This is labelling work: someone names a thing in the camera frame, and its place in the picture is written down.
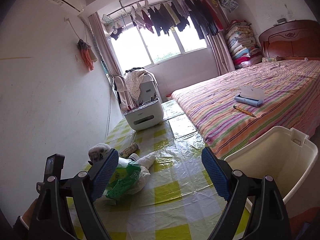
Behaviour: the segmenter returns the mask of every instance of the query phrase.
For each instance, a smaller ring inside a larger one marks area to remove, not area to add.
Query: window
[[[207,47],[205,39],[199,39],[198,33],[190,19],[188,17],[190,27],[187,25],[182,32],[179,32],[178,28],[175,27],[176,33],[181,41],[181,44],[185,52],[192,51],[195,49],[202,49]]]
[[[133,67],[153,66],[176,55],[206,48],[208,44],[199,39],[190,17],[188,21],[190,27],[187,25],[182,32],[175,27],[169,30],[169,36],[162,31],[158,36],[154,27],[154,33],[132,27],[123,31],[117,40],[111,38],[111,46],[122,71]]]
[[[147,29],[140,30],[154,63],[181,53],[171,30],[169,30],[169,36],[163,33],[158,36],[154,27],[153,31],[154,33]]]
[[[111,43],[123,72],[151,64],[137,28],[124,31],[117,40],[111,38]]]

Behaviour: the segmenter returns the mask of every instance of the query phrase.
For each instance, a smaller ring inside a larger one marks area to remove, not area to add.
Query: clothes drying rack
[[[114,22],[114,21],[116,21],[116,20],[118,20],[118,19],[120,19],[120,18],[122,18],[124,16],[127,16],[131,12],[126,12],[125,8],[130,7],[130,6],[134,5],[135,3],[142,2],[142,1],[144,1],[144,0],[139,0],[139,1],[136,1],[136,2],[133,2],[133,3],[130,3],[130,4],[126,5],[126,6],[123,6],[121,0],[119,0],[119,3],[120,3],[121,7],[119,9],[109,13],[109,14],[104,14],[103,17],[102,17],[102,20],[104,22],[106,22],[106,23],[110,23],[111,21]],[[164,0],[164,1],[161,1],[161,2],[156,2],[156,3],[150,4],[149,6],[153,6],[153,5],[156,5],[156,4],[159,4],[159,3],[163,3],[163,2],[168,2],[168,1],[171,1],[171,0]],[[118,12],[118,11],[121,11],[121,10],[124,10],[125,13],[121,14],[119,17],[116,17],[115,19],[111,19],[110,15],[112,15],[112,14]]]

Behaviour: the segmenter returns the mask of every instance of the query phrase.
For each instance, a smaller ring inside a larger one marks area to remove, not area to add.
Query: person's hand
[[[22,220],[27,224],[28,227],[30,226],[31,218],[32,218],[32,215],[33,215],[33,211],[35,210],[37,200],[38,199],[36,198],[33,201],[33,203],[30,205],[28,210],[22,216]]]

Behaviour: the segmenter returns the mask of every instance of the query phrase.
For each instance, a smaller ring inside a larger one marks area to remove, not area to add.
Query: white wall
[[[64,17],[84,38],[82,21],[47,0],[17,0],[0,26],[0,59],[31,57],[0,60],[0,207],[11,224],[38,196],[49,155],[65,155],[62,177],[73,177],[105,138],[110,85],[99,63],[76,62]],[[121,118],[112,95],[110,129]]]
[[[155,75],[159,92],[164,100],[167,94],[177,89],[218,76],[211,48],[186,53],[147,70]]]
[[[273,27],[277,20],[315,20],[313,13],[304,0],[236,0],[239,7],[226,13],[229,19],[246,19],[252,23],[255,34],[259,36]]]

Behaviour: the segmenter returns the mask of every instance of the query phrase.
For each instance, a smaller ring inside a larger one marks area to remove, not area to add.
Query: stacked quilts
[[[262,61],[261,49],[253,36],[250,23],[233,20],[226,34],[228,49],[236,69]]]

